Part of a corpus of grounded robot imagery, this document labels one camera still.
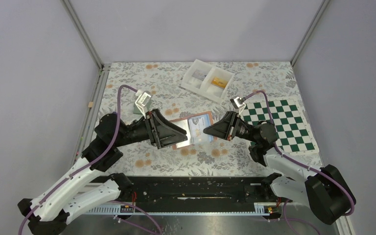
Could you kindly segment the white VIP credit card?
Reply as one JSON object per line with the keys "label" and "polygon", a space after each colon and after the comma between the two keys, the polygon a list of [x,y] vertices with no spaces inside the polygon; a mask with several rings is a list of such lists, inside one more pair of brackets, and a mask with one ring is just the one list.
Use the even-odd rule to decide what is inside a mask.
{"label": "white VIP credit card", "polygon": [[212,136],[204,133],[204,129],[211,126],[208,114],[188,118],[188,126],[192,143],[197,144],[213,140]]}

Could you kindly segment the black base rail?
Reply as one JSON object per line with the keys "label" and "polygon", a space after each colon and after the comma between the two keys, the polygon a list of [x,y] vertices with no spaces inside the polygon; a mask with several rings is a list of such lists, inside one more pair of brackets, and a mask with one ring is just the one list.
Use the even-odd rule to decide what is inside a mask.
{"label": "black base rail", "polygon": [[118,201],[149,214],[262,215],[278,218],[282,203],[263,177],[130,176]]}

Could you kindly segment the floral tablecloth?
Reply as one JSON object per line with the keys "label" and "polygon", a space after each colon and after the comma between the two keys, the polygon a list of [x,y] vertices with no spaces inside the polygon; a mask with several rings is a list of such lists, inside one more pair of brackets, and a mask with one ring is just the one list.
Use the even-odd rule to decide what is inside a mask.
{"label": "floral tablecloth", "polygon": [[[230,98],[251,95],[260,100],[295,96],[303,109],[301,94],[289,62],[215,62],[214,66],[234,74],[226,98],[218,104],[181,87],[190,62],[113,63],[101,100],[100,117],[117,110],[120,85],[149,91],[152,108],[158,108],[168,120],[211,111],[214,122],[232,108]],[[267,176],[272,169],[250,159],[250,143],[240,138],[215,139],[173,150],[157,149],[143,141],[120,148],[123,157],[109,169],[110,173],[128,176]],[[306,165],[322,164],[320,154],[290,155]]]}

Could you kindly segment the white two-compartment plastic bin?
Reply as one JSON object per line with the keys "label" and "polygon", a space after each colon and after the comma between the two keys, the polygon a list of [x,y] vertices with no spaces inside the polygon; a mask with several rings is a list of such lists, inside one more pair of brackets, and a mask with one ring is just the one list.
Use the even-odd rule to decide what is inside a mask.
{"label": "white two-compartment plastic bin", "polygon": [[[202,71],[208,75],[203,81],[201,81],[192,77],[192,74],[195,71]],[[211,81],[215,76],[228,81],[226,88],[221,89],[211,84]],[[234,74],[232,72],[196,59],[184,74],[181,87],[220,104],[226,98],[228,88],[233,80]]]}

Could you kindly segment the green white chessboard mat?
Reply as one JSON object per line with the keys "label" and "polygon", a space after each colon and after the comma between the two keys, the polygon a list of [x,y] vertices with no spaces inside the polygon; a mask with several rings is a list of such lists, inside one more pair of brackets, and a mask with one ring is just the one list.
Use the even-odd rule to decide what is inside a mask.
{"label": "green white chessboard mat", "polygon": [[[277,97],[268,103],[277,130],[276,144],[279,149],[288,155],[318,154],[318,144],[297,97]],[[264,98],[250,98],[245,104],[241,115],[249,124],[257,125],[259,121],[270,120]]]}

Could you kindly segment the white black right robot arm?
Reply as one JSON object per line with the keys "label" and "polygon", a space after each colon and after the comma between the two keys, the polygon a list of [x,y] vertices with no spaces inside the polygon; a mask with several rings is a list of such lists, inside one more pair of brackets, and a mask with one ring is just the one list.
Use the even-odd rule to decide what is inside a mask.
{"label": "white black right robot arm", "polygon": [[271,120],[251,125],[237,112],[228,111],[204,133],[227,141],[240,138],[253,142],[249,147],[252,161],[276,170],[265,178],[261,188],[266,201],[273,202],[278,197],[292,200],[310,208],[328,225],[354,212],[356,198],[340,171],[330,164],[309,166],[286,155],[276,145],[276,127]]}

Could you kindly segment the silver credit card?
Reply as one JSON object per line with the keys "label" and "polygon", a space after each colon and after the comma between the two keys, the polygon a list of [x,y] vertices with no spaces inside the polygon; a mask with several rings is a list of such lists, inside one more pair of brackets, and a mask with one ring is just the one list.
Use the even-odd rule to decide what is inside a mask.
{"label": "silver credit card", "polygon": [[206,78],[207,75],[208,75],[207,73],[204,73],[204,72],[202,72],[202,71],[196,70],[196,71],[192,74],[192,77],[194,77],[194,78],[196,78],[196,79],[199,79],[199,80],[203,81],[203,80]]}

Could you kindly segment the gold credit card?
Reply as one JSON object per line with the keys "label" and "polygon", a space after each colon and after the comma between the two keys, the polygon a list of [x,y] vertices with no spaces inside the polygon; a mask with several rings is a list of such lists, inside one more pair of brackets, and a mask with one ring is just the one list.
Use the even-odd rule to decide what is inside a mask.
{"label": "gold credit card", "polygon": [[212,79],[211,84],[214,85],[214,86],[217,86],[221,89],[224,89],[224,88],[226,88],[228,81],[215,76]]}

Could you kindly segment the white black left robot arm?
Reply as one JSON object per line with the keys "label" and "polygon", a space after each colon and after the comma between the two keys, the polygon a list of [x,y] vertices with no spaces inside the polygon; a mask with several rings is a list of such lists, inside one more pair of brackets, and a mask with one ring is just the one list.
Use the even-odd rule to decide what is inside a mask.
{"label": "white black left robot arm", "polygon": [[59,235],[90,209],[116,199],[131,198],[133,183],[124,173],[113,173],[102,185],[78,195],[84,186],[106,173],[123,156],[118,147],[150,141],[161,149],[188,139],[186,130],[165,119],[158,109],[131,124],[125,124],[119,114],[104,115],[94,131],[96,138],[52,188],[18,203],[32,234]]}

